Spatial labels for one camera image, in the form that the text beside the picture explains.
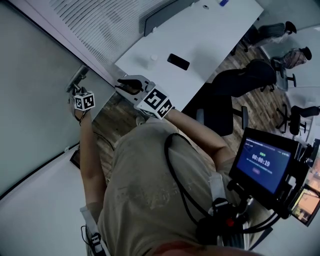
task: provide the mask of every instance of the monitor screen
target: monitor screen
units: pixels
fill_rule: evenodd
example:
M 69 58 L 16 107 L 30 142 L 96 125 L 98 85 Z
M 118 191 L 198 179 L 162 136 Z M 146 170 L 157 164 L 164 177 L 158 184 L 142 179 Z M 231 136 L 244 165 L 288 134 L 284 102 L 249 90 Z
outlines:
M 247 137 L 236 167 L 274 194 L 290 155 L 283 149 Z
M 309 226 L 320 207 L 320 197 L 317 189 L 304 186 L 299 198 L 292 208 L 292 215 L 306 226 Z

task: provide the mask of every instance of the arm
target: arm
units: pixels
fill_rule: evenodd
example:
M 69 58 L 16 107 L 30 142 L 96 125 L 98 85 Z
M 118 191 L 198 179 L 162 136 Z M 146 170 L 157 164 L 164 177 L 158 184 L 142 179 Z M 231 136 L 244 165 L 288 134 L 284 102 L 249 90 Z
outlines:
M 191 117 L 172 109 L 165 118 L 206 152 L 217 169 L 223 162 L 235 157 L 223 138 Z
M 103 204 L 107 185 L 92 129 L 90 111 L 84 116 L 80 129 L 80 172 L 84 186 L 85 203 L 87 205 L 96 202 Z

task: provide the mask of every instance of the blue screen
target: blue screen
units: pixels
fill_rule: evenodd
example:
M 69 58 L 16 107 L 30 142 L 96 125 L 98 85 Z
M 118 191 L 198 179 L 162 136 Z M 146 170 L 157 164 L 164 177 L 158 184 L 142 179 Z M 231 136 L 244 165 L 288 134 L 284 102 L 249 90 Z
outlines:
M 274 194 L 290 155 L 280 148 L 246 138 L 236 167 Z

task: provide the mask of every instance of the strap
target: strap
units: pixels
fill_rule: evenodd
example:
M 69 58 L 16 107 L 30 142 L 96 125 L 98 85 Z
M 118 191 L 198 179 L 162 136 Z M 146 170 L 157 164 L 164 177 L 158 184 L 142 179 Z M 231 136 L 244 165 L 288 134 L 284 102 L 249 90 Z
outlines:
M 91 212 L 86 206 L 80 208 L 80 212 L 82 213 L 86 226 L 92 234 L 91 242 L 94 248 L 93 253 L 99 255 L 101 253 L 101 255 L 103 255 L 104 251 L 105 256 L 111 256 L 105 242 L 101 239 L 97 224 L 94 220 L 94 217 L 92 217 Z

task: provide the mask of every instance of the person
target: person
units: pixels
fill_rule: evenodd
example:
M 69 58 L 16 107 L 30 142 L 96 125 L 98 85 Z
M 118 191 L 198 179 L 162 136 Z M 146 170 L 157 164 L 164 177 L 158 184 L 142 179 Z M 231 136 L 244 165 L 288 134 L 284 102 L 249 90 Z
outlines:
M 287 54 L 282 57 L 273 57 L 281 65 L 288 70 L 293 69 L 296 66 L 305 64 L 312 59 L 312 53 L 308 47 L 305 48 L 293 48 Z
M 234 154 L 214 131 L 172 109 L 166 120 L 153 119 L 122 137 L 115 149 L 108 185 L 102 170 L 90 111 L 74 111 L 80 121 L 80 172 L 85 203 L 111 256 L 256 256 L 231 247 L 203 246 L 195 237 L 196 225 L 188 217 L 179 188 L 164 153 L 172 133 L 182 131 L 213 160 L 217 174 L 183 138 L 174 136 L 169 156 L 180 182 L 203 209 L 212 206 L 210 177 L 214 186 L 226 186 Z M 238 195 L 225 189 L 229 202 Z M 197 220 L 204 216 L 188 207 Z M 261 223 L 270 213 L 257 202 L 248 211 L 249 225 Z M 260 234 L 250 237 L 250 246 Z
M 246 41 L 255 47 L 260 47 L 268 43 L 279 44 L 287 39 L 292 33 L 297 33 L 296 26 L 287 21 L 284 23 L 277 23 L 272 25 L 263 25 L 258 29 L 252 27 L 244 35 Z

